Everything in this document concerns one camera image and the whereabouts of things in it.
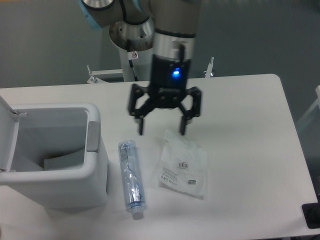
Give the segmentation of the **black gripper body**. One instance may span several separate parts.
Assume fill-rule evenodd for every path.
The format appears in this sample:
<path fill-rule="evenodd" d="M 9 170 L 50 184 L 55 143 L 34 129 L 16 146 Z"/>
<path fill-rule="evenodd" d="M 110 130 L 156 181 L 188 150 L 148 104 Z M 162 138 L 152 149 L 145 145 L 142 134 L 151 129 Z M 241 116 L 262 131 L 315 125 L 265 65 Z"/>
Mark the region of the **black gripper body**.
<path fill-rule="evenodd" d="M 186 97 L 191 60 L 172 60 L 152 56 L 149 101 L 154 108 L 174 109 Z"/>

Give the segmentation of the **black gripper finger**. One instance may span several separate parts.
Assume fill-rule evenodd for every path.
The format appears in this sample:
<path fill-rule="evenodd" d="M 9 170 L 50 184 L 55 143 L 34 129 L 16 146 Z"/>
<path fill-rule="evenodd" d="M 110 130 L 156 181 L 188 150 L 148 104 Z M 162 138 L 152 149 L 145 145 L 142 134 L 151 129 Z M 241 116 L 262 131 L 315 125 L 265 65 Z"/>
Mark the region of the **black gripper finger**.
<path fill-rule="evenodd" d="M 149 98 L 141 107 L 136 108 L 137 100 L 143 97 L 145 94 L 147 94 Z M 155 102 L 156 92 L 151 85 L 148 87 L 143 87 L 136 83 L 131 85 L 127 110 L 129 115 L 134 117 L 135 122 L 138 124 L 138 133 L 140 136 L 143 135 L 144 131 L 144 118 L 156 107 Z"/>
<path fill-rule="evenodd" d="M 182 101 L 187 97 L 192 97 L 192 106 L 191 109 L 187 110 L 185 109 Z M 182 136 L 186 134 L 186 128 L 187 125 L 190 123 L 192 118 L 199 117 L 201 115 L 201 103 L 202 103 L 202 91 L 194 86 L 189 89 L 186 89 L 181 97 L 180 103 L 178 105 L 178 108 L 182 112 L 181 121 L 180 121 L 180 127 L 179 132 Z"/>

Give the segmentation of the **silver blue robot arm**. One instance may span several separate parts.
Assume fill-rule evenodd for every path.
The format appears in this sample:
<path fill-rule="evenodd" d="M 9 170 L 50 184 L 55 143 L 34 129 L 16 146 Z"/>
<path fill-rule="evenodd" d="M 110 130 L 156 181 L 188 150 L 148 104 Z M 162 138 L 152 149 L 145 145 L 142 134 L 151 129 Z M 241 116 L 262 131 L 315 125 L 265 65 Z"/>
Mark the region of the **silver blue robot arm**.
<path fill-rule="evenodd" d="M 202 92 L 187 88 L 197 35 L 199 0 L 81 0 L 95 28 L 109 27 L 110 38 L 128 53 L 152 50 L 149 85 L 132 84 L 128 113 L 143 133 L 144 118 L 154 109 L 180 109 L 180 133 L 201 114 Z"/>

